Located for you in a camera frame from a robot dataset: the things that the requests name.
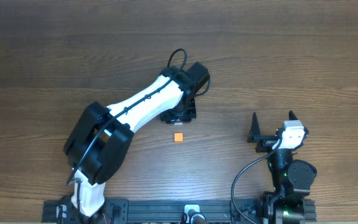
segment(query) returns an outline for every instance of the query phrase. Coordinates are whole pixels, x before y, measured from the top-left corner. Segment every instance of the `wooden surface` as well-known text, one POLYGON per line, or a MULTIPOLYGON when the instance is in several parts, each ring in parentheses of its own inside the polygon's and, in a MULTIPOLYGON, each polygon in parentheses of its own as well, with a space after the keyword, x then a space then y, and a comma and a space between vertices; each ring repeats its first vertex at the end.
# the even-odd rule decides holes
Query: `wooden surface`
MULTIPOLYGON (((179 47, 211 74, 198 118, 145 125, 106 196, 229 199, 261 156, 252 112, 273 134, 293 110, 319 221, 358 221, 358 1, 0 0, 0 222, 39 222, 44 200, 72 193, 62 149, 84 108, 144 89, 179 47)), ((271 189, 263 162, 236 197, 271 189)))

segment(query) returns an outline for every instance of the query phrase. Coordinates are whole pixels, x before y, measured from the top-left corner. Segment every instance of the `wooden table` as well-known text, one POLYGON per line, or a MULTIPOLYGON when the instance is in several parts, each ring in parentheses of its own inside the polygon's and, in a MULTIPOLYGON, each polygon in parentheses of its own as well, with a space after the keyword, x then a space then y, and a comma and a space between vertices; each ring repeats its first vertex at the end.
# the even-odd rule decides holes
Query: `wooden table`
MULTIPOLYGON (((261 156, 252 112, 273 134, 293 110, 319 221, 358 220, 358 1, 0 0, 0 222, 39 222, 44 200, 72 193, 62 149, 84 108, 149 86, 179 47, 211 74, 198 118, 145 125, 106 196, 228 200, 261 156)), ((236 197, 271 189, 262 162, 236 197)))

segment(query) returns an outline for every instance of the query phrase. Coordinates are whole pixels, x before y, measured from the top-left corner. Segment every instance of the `small orange square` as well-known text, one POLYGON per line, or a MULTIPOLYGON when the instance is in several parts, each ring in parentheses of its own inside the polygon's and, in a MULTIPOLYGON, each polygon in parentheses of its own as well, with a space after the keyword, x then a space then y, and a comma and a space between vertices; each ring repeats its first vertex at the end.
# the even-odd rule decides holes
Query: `small orange square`
POLYGON ((183 133, 175 133, 175 142, 183 142, 183 133))

